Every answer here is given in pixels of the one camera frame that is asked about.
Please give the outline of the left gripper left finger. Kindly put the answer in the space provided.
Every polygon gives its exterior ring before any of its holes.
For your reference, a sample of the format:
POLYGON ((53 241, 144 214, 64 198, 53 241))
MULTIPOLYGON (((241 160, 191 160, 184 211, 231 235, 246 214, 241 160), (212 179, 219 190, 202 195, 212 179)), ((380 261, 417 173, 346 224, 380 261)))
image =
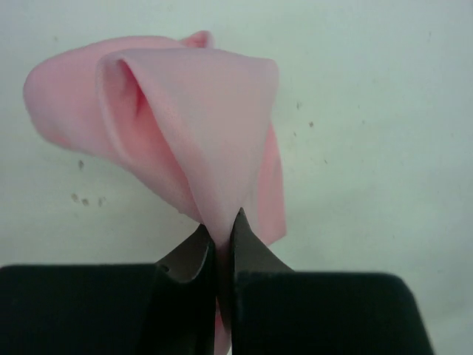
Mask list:
POLYGON ((1 269, 3 354, 212 354, 215 247, 204 226, 156 263, 1 269))

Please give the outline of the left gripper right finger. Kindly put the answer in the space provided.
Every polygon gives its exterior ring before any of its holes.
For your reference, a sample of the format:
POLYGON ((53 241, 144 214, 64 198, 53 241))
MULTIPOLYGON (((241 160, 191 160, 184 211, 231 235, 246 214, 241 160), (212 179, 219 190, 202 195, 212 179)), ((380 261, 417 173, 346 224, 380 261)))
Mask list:
POLYGON ((405 282, 373 272, 294 271, 239 212, 231 232, 235 354, 432 354, 405 282))

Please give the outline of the pink t shirt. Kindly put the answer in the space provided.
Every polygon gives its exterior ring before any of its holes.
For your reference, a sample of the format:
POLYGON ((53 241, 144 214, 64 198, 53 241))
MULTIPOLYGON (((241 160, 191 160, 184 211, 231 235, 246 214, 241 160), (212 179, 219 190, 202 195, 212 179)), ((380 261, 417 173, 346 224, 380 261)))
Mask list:
POLYGON ((131 172, 217 249, 214 351, 230 348, 229 240, 237 213, 265 244, 285 235, 282 163, 271 123, 276 62, 214 47, 200 31, 109 39, 35 67, 25 106, 38 133, 131 172))

